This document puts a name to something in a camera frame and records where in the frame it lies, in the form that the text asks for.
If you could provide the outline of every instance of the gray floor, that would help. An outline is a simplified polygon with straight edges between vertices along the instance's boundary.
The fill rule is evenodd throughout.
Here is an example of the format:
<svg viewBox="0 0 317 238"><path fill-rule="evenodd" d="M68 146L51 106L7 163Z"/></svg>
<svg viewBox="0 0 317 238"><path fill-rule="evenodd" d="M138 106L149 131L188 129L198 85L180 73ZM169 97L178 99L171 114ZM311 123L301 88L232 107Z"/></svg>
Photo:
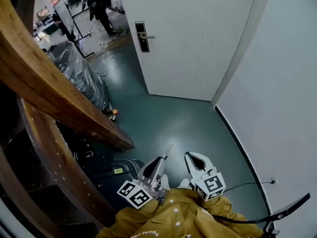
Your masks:
<svg viewBox="0 0 317 238"><path fill-rule="evenodd" d="M108 71L102 78L113 106L120 110L117 125L130 134L135 143L130 151L117 152L117 158L147 162L173 145L165 167L171 187L178 186L189 175L184 161L187 151L208 156L222 173L227 188L254 182L241 152L210 102L147 93L133 44L105 53L92 60L91 65L96 70ZM233 209L248 219L267 215L255 184L235 188L225 195Z"/></svg>

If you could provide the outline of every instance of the yellow jacket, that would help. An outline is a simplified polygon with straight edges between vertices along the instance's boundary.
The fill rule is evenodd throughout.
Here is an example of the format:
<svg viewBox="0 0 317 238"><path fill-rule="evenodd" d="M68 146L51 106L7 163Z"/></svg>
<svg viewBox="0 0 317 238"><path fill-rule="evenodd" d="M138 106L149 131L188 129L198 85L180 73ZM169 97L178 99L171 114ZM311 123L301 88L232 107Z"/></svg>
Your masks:
<svg viewBox="0 0 317 238"><path fill-rule="evenodd" d="M230 201L218 197L204 202L192 190L172 189L164 204L152 200L136 210L124 208L116 223L104 228L96 238L261 238L262 230L253 224L216 221L212 215L235 220L244 216L232 212Z"/></svg>

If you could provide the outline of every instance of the baseboard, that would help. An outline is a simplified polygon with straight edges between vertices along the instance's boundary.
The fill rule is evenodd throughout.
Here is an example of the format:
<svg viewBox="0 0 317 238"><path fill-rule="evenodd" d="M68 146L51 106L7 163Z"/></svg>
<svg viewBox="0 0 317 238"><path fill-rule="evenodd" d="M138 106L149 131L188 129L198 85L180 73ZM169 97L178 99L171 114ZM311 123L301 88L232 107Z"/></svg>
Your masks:
<svg viewBox="0 0 317 238"><path fill-rule="evenodd" d="M270 206L269 206L269 203L268 203L266 194L265 194L265 192L264 192L264 190L263 190L262 184L260 183L261 181L260 181L260 179L259 179L259 177L258 177L258 175L257 175L257 173L256 173L256 171L255 171L255 169L254 169L254 167L253 167L253 165L252 165L252 163L251 163L251 161L250 161L250 159L249 159L247 153L246 153L245 150L243 149L243 147L242 147L242 145L241 145L239 139L237 138L236 134L235 134L234 131L232 130L232 128L231 128L230 124L228 123L228 121L226 120L226 118L223 116L223 114L222 114L222 112L220 111L220 109L219 109L217 106L215 106L214 110L217 112L217 114L220 116L220 118L221 118L221 120L223 121L223 123L226 125L228 131L230 132L231 136L233 137L235 143L237 144L237 146L238 146L238 148L239 148L239 150L240 150L240 152L241 152L243 158L244 158L245 161L247 162L247 165L248 165L249 169L251 170L252 176L254 177L254 180L256 181L257 186L258 186L258 188L259 188L260 194L261 194L261 196L262 196L262 198L263 198L263 201L264 201L264 204L265 204L267 213L268 213L269 215L271 215L272 212L271 212L271 209L270 209Z"/></svg>

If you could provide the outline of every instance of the white door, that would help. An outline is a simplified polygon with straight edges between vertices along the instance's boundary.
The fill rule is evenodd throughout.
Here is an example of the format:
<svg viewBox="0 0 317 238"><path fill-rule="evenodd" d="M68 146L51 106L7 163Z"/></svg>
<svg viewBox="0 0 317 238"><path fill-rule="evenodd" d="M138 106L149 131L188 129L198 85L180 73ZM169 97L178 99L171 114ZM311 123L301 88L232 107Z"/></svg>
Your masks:
<svg viewBox="0 0 317 238"><path fill-rule="evenodd" d="M211 101L253 0L122 0L149 94ZM135 22L144 21L149 53Z"/></svg>

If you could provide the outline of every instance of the door frame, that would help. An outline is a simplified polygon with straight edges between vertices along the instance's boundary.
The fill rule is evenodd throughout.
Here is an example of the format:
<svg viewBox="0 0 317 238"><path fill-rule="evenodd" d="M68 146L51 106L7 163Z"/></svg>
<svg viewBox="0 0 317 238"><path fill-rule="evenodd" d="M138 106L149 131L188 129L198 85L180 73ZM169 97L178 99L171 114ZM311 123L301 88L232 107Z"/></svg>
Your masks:
<svg viewBox="0 0 317 238"><path fill-rule="evenodd" d="M232 57L231 63L227 69L227 72L225 73L212 101L211 105L213 108L215 108L218 100L220 99L221 95L223 94L224 90L228 86L231 78L233 77L233 74L237 70L242 57L244 56L245 52L247 51L255 32L258 29L258 26L261 21L261 17L264 13L264 10L266 8L268 0L253 0L249 17L246 22L246 26L243 30L240 42L238 44L237 50L235 54Z"/></svg>

